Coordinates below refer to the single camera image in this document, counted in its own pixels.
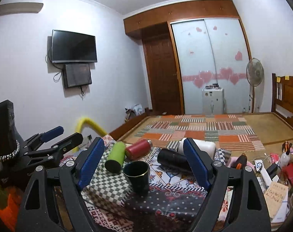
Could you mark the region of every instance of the yellow tube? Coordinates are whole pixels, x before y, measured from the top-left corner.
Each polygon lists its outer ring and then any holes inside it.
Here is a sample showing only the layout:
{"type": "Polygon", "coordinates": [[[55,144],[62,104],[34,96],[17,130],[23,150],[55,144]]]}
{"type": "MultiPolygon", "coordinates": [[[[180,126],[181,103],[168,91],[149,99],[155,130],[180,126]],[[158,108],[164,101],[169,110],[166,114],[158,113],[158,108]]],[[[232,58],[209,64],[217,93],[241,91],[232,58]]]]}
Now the yellow tube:
{"type": "MultiPolygon", "coordinates": [[[[104,129],[102,129],[96,122],[94,122],[90,118],[81,118],[81,119],[79,119],[78,124],[76,125],[75,132],[76,133],[81,133],[82,132],[82,126],[85,125],[85,124],[89,125],[101,137],[103,137],[103,136],[108,134],[104,129]]],[[[77,151],[78,151],[78,147],[75,147],[73,149],[73,152],[75,153],[77,151]]]]}

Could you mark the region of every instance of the sliding wardrobe door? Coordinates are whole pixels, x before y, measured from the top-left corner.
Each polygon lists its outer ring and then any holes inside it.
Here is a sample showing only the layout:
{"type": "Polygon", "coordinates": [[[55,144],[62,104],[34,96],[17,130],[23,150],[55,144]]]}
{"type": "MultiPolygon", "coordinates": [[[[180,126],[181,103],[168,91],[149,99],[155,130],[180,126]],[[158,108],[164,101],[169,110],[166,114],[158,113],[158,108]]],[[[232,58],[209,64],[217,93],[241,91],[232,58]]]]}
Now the sliding wardrobe door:
{"type": "Polygon", "coordinates": [[[238,19],[205,19],[220,87],[224,88],[227,113],[248,112],[250,86],[246,78],[249,61],[238,19]]]}
{"type": "Polygon", "coordinates": [[[172,24],[182,76],[185,114],[202,113],[202,89],[216,83],[214,59],[204,20],[172,24]]]}

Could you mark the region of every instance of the television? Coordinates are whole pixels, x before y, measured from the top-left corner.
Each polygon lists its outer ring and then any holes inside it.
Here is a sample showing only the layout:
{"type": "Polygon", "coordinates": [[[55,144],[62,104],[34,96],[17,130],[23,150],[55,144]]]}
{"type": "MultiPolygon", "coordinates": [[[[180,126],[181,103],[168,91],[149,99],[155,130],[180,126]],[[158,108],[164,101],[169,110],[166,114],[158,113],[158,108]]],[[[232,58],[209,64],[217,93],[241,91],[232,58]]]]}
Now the television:
{"type": "Polygon", "coordinates": [[[52,31],[52,63],[97,62],[95,36],[52,31]]]}

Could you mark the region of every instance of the dark green cup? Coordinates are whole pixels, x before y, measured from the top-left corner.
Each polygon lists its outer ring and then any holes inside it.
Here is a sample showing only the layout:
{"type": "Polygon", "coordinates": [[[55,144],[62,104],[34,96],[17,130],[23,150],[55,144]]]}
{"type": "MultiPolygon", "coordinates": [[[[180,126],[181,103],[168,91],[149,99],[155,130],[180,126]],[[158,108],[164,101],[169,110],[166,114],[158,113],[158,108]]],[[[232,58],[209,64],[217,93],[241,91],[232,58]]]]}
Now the dark green cup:
{"type": "Polygon", "coordinates": [[[149,191],[149,164],[144,161],[128,163],[124,166],[123,173],[128,177],[135,193],[146,194],[149,191]]]}

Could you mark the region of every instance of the silver bolt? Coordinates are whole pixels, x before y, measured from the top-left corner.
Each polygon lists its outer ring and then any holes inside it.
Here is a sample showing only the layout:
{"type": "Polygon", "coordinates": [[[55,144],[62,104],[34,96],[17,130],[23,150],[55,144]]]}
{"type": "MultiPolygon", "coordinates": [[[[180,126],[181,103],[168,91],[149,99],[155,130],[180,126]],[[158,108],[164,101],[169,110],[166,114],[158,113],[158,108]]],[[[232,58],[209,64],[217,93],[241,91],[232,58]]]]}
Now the silver bolt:
{"type": "Polygon", "coordinates": [[[245,166],[245,170],[251,172],[253,169],[250,166],[245,166]]]}
{"type": "Polygon", "coordinates": [[[36,171],[37,171],[37,172],[40,172],[42,169],[43,169],[43,166],[40,165],[40,166],[38,166],[38,167],[36,168],[36,171]]]}
{"type": "Polygon", "coordinates": [[[71,167],[71,166],[73,166],[74,165],[74,161],[73,160],[70,160],[70,161],[68,161],[68,162],[66,162],[66,165],[68,166],[68,167],[71,167]]]}
{"type": "Polygon", "coordinates": [[[221,167],[222,166],[222,163],[219,160],[216,160],[216,161],[213,162],[213,165],[215,167],[221,167]]]}

